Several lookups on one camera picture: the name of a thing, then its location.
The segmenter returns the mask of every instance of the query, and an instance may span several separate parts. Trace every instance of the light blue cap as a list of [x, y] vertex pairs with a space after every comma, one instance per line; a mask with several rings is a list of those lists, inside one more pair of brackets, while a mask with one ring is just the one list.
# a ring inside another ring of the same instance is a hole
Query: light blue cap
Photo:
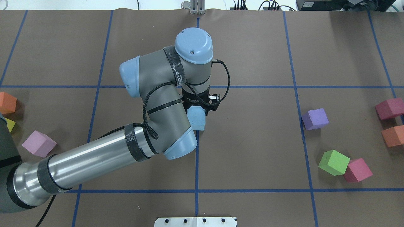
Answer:
[[166, 159], [173, 160], [189, 154], [196, 148], [196, 137], [192, 127], [190, 127], [173, 145], [171, 145], [163, 154]]
[[184, 60], [203, 65], [213, 58], [212, 38], [203, 29], [190, 27], [175, 38], [175, 50]]
[[205, 130], [206, 111], [202, 107], [196, 105], [191, 106], [187, 110], [187, 115], [192, 130]]
[[7, 123], [6, 119], [3, 117], [1, 113], [0, 113], [0, 119], [3, 119]]
[[139, 59], [140, 56], [137, 56], [131, 60], [125, 61], [119, 66], [122, 81], [129, 95], [132, 97], [140, 97]]

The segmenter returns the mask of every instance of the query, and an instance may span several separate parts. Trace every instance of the pink cube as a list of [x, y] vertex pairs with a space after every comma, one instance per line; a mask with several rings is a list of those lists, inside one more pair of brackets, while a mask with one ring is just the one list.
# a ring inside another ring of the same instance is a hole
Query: pink cube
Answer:
[[56, 146], [56, 142], [47, 135], [34, 131], [22, 146], [33, 155], [44, 158]]
[[351, 183], [362, 181], [372, 175], [372, 171], [366, 165], [363, 158], [359, 158], [349, 162], [344, 178], [347, 182]]
[[381, 120], [398, 117], [404, 114], [404, 102], [401, 98], [388, 99], [376, 106]]

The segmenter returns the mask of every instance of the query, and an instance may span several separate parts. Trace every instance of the magenta cube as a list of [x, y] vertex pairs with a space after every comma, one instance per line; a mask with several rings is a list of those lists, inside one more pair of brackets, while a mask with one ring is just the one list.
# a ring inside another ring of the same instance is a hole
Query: magenta cube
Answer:
[[376, 106], [381, 120], [398, 117], [404, 114], [404, 102], [401, 98], [388, 99]]
[[309, 110], [302, 116], [306, 130], [322, 128], [329, 124], [326, 112], [323, 108]]
[[34, 131], [22, 146], [33, 155], [44, 158], [56, 146], [56, 142], [47, 135]]
[[344, 178], [347, 182], [351, 183], [362, 181], [372, 175], [372, 171], [366, 165], [363, 158], [358, 158], [349, 162]]

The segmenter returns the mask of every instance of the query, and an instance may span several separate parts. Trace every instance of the white bracket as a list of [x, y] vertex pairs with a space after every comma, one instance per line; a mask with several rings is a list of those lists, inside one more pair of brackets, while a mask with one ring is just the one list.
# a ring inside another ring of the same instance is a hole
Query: white bracket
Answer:
[[193, 15], [205, 14], [205, 0], [191, 0], [189, 12]]
[[154, 227], [237, 227], [236, 217], [158, 218]]

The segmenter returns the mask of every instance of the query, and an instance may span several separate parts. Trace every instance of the green cube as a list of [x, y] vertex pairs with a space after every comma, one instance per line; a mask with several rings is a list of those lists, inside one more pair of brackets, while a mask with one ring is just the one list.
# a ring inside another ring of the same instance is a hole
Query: green cube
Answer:
[[350, 158], [336, 150], [327, 151], [323, 154], [318, 167], [327, 171], [331, 175], [338, 176], [345, 174]]

